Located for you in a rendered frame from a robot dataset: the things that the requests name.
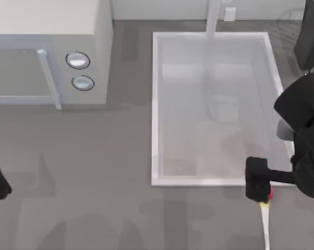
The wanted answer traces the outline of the tall white tap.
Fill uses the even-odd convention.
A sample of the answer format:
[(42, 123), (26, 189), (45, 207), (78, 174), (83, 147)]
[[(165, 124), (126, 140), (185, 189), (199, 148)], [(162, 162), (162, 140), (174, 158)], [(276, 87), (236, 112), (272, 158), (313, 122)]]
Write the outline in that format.
[(206, 39), (213, 39), (220, 9), (220, 0), (208, 0)]

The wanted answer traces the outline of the white sink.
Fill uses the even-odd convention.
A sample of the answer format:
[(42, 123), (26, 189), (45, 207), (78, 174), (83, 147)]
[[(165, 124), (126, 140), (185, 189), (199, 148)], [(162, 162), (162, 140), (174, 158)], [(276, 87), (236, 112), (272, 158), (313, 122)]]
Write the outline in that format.
[(291, 171), (266, 32), (155, 32), (152, 54), (153, 186), (244, 186), (249, 156)]

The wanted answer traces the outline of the large round microwave knob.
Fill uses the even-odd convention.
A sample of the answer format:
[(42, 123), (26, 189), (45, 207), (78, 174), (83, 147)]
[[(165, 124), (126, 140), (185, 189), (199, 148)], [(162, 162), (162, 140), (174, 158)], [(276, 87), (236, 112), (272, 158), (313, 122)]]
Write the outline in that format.
[(91, 63), (89, 56), (83, 52), (67, 54), (65, 60), (68, 66), (77, 70), (86, 69)]

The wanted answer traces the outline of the white wall socket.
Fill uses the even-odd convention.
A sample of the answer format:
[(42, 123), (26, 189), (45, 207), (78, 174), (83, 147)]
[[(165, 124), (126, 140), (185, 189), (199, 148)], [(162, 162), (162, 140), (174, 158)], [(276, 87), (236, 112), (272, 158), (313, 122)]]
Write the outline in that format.
[(226, 7), (224, 14), (224, 21), (235, 21), (236, 20), (236, 7)]

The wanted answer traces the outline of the small round microwave knob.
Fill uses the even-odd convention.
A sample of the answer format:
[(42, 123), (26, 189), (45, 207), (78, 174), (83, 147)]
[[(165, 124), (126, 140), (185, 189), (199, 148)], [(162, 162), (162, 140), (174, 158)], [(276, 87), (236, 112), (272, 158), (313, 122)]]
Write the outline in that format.
[(85, 75), (72, 78), (71, 84), (78, 91), (90, 91), (95, 86), (94, 80)]

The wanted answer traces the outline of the pale microwave oven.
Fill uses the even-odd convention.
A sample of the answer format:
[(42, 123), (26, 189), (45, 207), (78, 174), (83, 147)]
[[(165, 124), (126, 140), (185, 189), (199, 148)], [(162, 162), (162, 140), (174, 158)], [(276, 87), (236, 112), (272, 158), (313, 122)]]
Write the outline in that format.
[[(106, 103), (113, 25), (110, 0), (0, 0), (0, 49), (44, 49), (62, 108)], [(89, 56), (88, 68), (66, 63), (67, 54)], [(72, 78), (85, 75), (95, 86), (78, 91)]]

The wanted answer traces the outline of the glass microwave door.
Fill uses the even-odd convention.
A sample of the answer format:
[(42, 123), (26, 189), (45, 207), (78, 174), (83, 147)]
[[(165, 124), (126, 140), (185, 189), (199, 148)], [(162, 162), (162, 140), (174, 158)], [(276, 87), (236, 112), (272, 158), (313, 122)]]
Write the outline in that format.
[(37, 49), (0, 49), (0, 105), (54, 105)]

